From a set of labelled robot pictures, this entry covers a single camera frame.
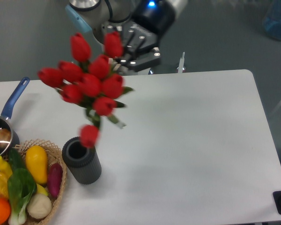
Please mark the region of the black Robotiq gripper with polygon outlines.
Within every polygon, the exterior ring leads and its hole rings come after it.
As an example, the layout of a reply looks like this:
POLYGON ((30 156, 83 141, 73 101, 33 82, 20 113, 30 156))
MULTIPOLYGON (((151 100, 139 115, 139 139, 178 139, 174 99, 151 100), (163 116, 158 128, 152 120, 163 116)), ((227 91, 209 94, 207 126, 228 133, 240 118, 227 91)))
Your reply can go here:
POLYGON ((175 16, 174 7, 167 0, 142 0, 124 25, 104 25, 104 44, 124 45, 127 53, 118 59, 123 71, 139 72, 158 66, 161 53, 157 46, 175 16), (129 53, 144 54, 137 54, 134 59, 129 53))

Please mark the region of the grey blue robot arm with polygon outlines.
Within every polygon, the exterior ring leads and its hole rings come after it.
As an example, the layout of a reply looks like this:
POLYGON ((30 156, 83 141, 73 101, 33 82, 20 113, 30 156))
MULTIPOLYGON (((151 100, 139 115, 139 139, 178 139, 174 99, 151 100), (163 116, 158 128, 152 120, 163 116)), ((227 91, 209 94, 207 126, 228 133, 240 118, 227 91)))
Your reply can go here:
POLYGON ((71 0, 66 13, 80 32, 91 31, 100 43, 105 34, 117 31, 124 55, 112 65, 126 73, 161 63, 160 40, 187 4, 186 0, 71 0))

